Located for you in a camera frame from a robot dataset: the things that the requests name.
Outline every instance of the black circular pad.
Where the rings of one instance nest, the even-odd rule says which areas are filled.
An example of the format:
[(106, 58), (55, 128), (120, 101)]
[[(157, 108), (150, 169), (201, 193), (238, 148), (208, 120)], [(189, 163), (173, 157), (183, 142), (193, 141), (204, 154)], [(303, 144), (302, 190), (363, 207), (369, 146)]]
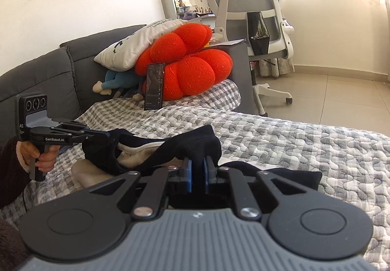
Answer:
[(340, 213), (329, 209), (312, 209), (301, 216), (301, 224), (318, 235), (332, 235), (341, 231), (346, 220)]
[(27, 247), (44, 259), (83, 261), (116, 245), (126, 221), (101, 195), (69, 195), (32, 208), (19, 230)]
[(267, 228), (287, 250), (326, 261), (363, 254), (373, 231), (366, 213), (315, 191), (281, 197)]
[(48, 219), (49, 228), (61, 235), (76, 235), (91, 227), (93, 216), (81, 209), (65, 209), (51, 215)]

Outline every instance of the cable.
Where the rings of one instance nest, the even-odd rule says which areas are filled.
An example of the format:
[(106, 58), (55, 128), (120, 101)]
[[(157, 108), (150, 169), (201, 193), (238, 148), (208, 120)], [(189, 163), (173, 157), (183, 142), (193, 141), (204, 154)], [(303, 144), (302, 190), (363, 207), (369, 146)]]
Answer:
[(26, 213), (27, 213), (26, 201), (25, 201), (25, 199), (24, 199), (24, 191), (25, 191), (25, 190), (23, 190), (23, 192), (22, 192), (22, 199), (23, 199), (23, 205), (24, 205), (25, 210), (26, 210)]

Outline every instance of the white pillow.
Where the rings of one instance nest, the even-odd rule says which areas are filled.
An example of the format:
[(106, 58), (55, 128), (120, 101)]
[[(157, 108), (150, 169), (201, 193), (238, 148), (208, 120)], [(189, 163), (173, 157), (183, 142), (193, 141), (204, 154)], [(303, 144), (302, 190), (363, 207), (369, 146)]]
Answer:
[(157, 38), (174, 31), (187, 21), (182, 19), (163, 19), (147, 25), (121, 41), (105, 48), (94, 61), (104, 67), (123, 72), (135, 66), (137, 59)]

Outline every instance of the gray sofa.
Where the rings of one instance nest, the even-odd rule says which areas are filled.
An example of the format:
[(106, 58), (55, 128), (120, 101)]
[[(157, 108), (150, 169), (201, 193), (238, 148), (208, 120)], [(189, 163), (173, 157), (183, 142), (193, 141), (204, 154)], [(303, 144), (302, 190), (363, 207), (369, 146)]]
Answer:
[[(97, 81), (104, 81), (107, 69), (93, 61), (106, 47), (123, 39), (144, 25), (100, 32), (64, 42), (60, 47), (26, 62), (0, 76), (0, 143), (15, 135), (15, 96), (42, 92), (48, 96), (48, 115), (75, 119), (95, 102), (112, 96), (92, 91)], [(219, 46), (230, 54), (234, 67), (229, 78), (241, 94), (238, 112), (257, 114), (252, 98), (250, 67), (246, 45)]]

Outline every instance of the red plush cushion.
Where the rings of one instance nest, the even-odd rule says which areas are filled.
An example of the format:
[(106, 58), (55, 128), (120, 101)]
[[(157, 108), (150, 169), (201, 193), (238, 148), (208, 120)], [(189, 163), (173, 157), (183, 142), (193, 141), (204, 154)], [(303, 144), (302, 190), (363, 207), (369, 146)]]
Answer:
[(163, 100), (175, 100), (185, 96), (177, 76), (177, 65), (180, 62), (165, 67)]
[(197, 56), (204, 61), (206, 61), (213, 71), (215, 72), (215, 82), (214, 84), (218, 84), (226, 79), (233, 67), (232, 58), (221, 50), (216, 49), (207, 49), (195, 53), (194, 56)]
[(198, 95), (227, 78), (233, 67), (230, 56), (215, 49), (202, 49), (212, 31), (203, 24), (189, 23), (158, 38), (145, 50), (135, 65), (140, 76), (151, 63), (165, 63), (163, 100)]
[(185, 94), (198, 95), (214, 85), (215, 73), (201, 58), (187, 56), (177, 63), (177, 78)]
[(187, 47), (180, 36), (171, 32), (158, 38), (151, 46), (150, 57), (154, 63), (169, 64), (180, 60)]
[(191, 54), (202, 49), (211, 38), (213, 32), (210, 27), (202, 24), (185, 24), (174, 31), (186, 45), (186, 54)]

